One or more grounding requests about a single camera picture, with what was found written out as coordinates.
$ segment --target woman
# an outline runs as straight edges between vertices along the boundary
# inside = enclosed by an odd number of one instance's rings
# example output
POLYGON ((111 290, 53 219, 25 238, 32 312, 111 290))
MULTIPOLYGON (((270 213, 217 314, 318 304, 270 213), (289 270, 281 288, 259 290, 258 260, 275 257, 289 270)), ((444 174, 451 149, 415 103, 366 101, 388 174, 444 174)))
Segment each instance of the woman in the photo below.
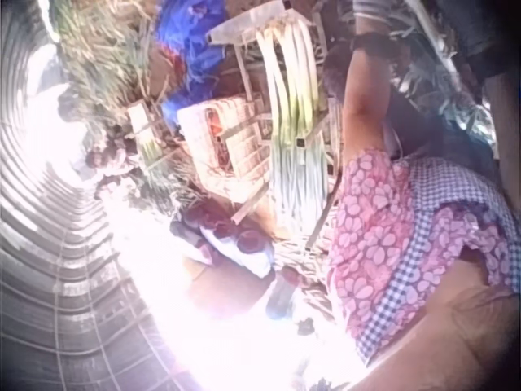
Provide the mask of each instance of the woman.
POLYGON ((116 139, 109 142, 102 151, 91 150, 87 153, 85 162, 88 167, 96 169, 97 181, 104 176, 127 174, 139 166, 136 143, 126 138, 116 139))
POLYGON ((493 182, 462 165, 432 157, 391 162, 383 139, 389 1, 353 6, 343 194, 327 285, 339 324, 362 361, 377 368, 356 389, 471 389, 467 375, 490 370, 490 358, 497 360, 506 344, 502 338, 515 333, 519 220, 493 182), (480 309, 497 316, 481 316, 480 309), (446 372, 432 380, 426 368, 434 365, 446 372))

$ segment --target blue tarp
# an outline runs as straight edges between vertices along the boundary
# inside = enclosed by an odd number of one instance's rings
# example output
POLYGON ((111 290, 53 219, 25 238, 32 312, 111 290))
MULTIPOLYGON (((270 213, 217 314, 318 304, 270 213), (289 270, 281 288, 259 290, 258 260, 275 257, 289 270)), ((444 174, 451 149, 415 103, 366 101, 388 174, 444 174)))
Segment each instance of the blue tarp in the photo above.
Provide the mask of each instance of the blue tarp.
POLYGON ((177 123, 177 110, 212 97, 211 77, 224 59, 223 46, 210 46, 206 33, 226 20, 224 0, 164 0, 156 38, 186 62, 185 85, 163 103, 163 115, 177 123))

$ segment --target blue checkered fabric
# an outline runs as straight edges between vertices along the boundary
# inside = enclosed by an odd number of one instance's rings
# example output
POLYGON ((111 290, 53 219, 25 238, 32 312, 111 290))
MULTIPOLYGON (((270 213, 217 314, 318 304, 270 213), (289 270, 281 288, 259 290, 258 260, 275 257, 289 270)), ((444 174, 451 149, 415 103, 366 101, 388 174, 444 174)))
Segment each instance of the blue checkered fabric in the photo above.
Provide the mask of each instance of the blue checkered fabric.
POLYGON ((366 329, 357 340, 357 351, 367 365, 382 344, 383 336, 392 325, 396 311, 405 300, 414 271, 425 255, 433 217, 448 203, 482 204, 495 215, 508 241, 510 286, 521 291, 521 229, 494 184, 473 171, 445 159, 425 158, 409 163, 413 191, 414 230, 404 258, 397 267, 383 298, 376 306, 366 329))

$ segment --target pink floral shirt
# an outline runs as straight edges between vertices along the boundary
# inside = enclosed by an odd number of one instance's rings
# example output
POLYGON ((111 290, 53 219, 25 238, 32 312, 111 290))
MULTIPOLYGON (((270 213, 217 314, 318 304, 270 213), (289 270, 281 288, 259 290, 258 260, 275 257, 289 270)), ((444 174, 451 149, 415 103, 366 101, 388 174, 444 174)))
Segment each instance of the pink floral shirt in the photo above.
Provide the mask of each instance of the pink floral shirt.
MULTIPOLYGON (((327 285, 335 317, 355 340, 370 320, 409 245, 414 228, 406 160, 367 151, 345 169, 343 194, 329 256, 327 285)), ((394 314, 381 349, 425 305, 463 247, 484 255, 491 285, 509 283, 507 242, 486 208, 447 204, 432 221, 431 235, 414 283, 394 314)))

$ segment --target dry grass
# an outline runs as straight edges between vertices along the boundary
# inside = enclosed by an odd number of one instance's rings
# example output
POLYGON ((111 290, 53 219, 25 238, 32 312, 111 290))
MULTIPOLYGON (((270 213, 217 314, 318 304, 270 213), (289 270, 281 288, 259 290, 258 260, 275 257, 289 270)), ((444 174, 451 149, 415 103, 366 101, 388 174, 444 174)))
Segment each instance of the dry grass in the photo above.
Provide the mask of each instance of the dry grass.
POLYGON ((91 129, 127 123, 125 108, 150 94, 154 15, 144 0, 56 0, 60 54, 76 115, 91 129))

